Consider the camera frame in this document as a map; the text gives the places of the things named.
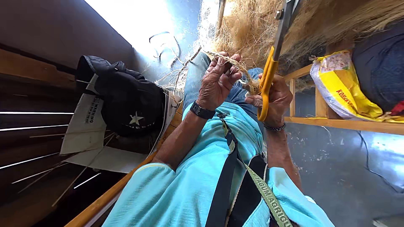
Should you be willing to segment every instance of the lanyard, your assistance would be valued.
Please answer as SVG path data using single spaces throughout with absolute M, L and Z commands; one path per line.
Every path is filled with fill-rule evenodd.
M 254 181 L 255 186 L 257 187 L 258 191 L 260 192 L 261 196 L 264 198 L 265 203 L 267 204 L 271 214 L 275 218 L 276 222 L 278 223 L 279 227 L 292 227 L 292 223 L 290 223 L 289 218 L 287 217 L 285 211 L 282 209 L 281 205 L 279 204 L 278 199 L 276 199 L 275 195 L 273 194 L 271 188 L 267 185 L 267 183 L 258 176 L 251 168 L 246 165 L 240 158 L 238 154 L 237 144 L 238 141 L 234 134 L 231 132 L 231 129 L 224 121 L 225 114 L 219 113 L 217 116 L 222 121 L 223 130 L 225 132 L 225 138 L 227 139 L 227 145 L 229 146 L 231 155 L 235 150 L 237 152 L 237 158 L 244 164 L 247 169 L 247 172 L 250 174 L 252 180 Z

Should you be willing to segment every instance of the wall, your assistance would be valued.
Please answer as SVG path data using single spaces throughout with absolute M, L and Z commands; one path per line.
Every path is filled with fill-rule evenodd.
M 81 55 L 133 65 L 133 48 L 84 0 L 7 0 L 0 44 L 75 69 Z

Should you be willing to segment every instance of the light blue shirt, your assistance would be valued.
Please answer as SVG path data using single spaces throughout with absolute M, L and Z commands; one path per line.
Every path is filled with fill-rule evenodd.
M 185 109 L 183 118 L 190 107 Z M 239 141 L 240 156 L 248 163 L 262 150 L 263 138 L 258 124 L 232 103 L 223 103 L 217 111 L 227 114 L 225 121 Z M 228 153 L 222 122 L 215 116 L 208 120 L 175 172 L 161 163 L 139 168 L 123 189 L 103 227 L 205 226 Z M 229 206 L 244 173 L 245 167 L 236 165 Z M 290 220 L 301 227 L 333 226 L 325 212 L 300 192 L 284 169 L 270 168 L 266 182 Z M 261 199 L 244 226 L 267 227 L 269 219 L 269 208 Z

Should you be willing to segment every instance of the sleeve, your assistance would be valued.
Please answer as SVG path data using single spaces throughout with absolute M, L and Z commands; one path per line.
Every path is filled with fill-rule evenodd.
M 140 222 L 174 178 L 175 172 L 162 163 L 150 163 L 139 168 L 122 190 L 103 227 L 133 226 Z
M 283 168 L 270 168 L 267 179 L 268 186 L 290 220 L 301 227 L 334 226 L 321 207 L 303 195 Z

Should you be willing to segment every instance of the blue jeans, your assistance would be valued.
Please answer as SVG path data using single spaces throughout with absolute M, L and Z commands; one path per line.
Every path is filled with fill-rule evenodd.
M 209 57 L 201 52 L 199 52 L 198 55 L 189 63 L 187 80 L 185 82 L 184 88 L 183 111 L 189 104 L 193 103 L 198 98 L 202 78 L 205 75 L 209 64 Z M 262 72 L 263 70 L 261 68 L 248 70 L 248 73 L 253 79 L 258 79 L 258 74 L 261 74 Z M 264 130 L 262 122 L 259 122 L 257 119 L 257 108 L 251 104 L 247 104 L 244 102 L 246 93 L 247 91 L 241 89 L 241 83 L 237 81 L 231 88 L 229 95 L 225 99 L 225 102 L 239 105 L 252 119 L 254 119 L 258 123 L 261 132 L 263 132 Z

